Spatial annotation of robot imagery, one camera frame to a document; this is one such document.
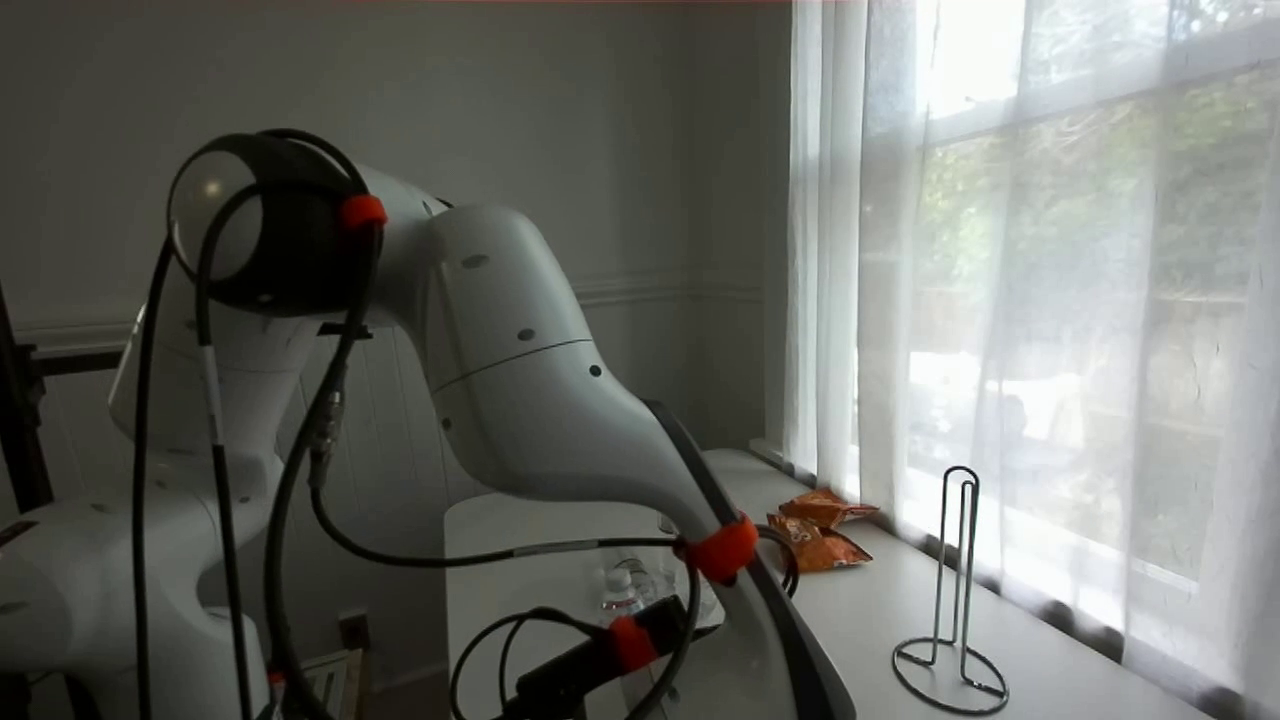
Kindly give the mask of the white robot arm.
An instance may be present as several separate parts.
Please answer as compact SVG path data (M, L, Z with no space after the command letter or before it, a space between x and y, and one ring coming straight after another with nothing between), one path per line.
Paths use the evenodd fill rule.
M667 408L601 359L542 228L458 208L310 131L236 131L169 183L165 246L111 416L133 491L3 529L0 665L69 672L105 720L262 720L311 706L280 621L207 608L206 572L280 540L297 473L335 438L330 372L294 443L280 422L315 346L401 328L463 473L524 500L640 505L678 526L690 588L518 681L495 720L584 720L640 676L627 720L856 720L839 672L767 577L755 537Z

